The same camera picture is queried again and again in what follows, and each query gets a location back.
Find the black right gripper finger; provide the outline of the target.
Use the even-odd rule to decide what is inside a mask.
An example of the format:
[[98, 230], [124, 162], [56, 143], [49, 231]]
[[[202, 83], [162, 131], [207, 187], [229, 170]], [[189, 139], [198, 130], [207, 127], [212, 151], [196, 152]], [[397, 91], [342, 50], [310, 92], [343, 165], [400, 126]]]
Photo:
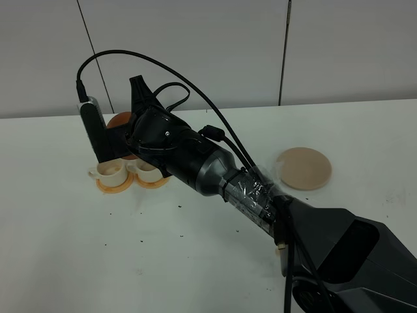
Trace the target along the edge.
[[142, 75], [130, 78], [131, 112], [141, 113], [156, 104], [156, 97], [149, 89]]

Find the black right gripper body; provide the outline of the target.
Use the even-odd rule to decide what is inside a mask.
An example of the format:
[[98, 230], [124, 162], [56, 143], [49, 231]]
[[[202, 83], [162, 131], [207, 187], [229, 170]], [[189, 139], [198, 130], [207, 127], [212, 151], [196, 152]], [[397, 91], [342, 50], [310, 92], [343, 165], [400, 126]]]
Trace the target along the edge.
[[195, 169], [195, 131], [165, 109], [133, 114], [125, 138], [130, 152], [160, 170]]

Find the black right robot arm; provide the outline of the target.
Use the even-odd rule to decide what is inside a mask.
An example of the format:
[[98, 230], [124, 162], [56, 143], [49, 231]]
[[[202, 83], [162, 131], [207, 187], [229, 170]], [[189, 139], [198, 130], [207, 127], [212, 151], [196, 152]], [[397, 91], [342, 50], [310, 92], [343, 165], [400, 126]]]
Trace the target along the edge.
[[283, 247], [281, 271], [304, 312], [415, 312], [416, 258], [383, 224], [346, 209], [315, 208], [283, 193], [164, 108], [141, 76], [130, 79], [129, 150], [204, 196], [219, 195]]

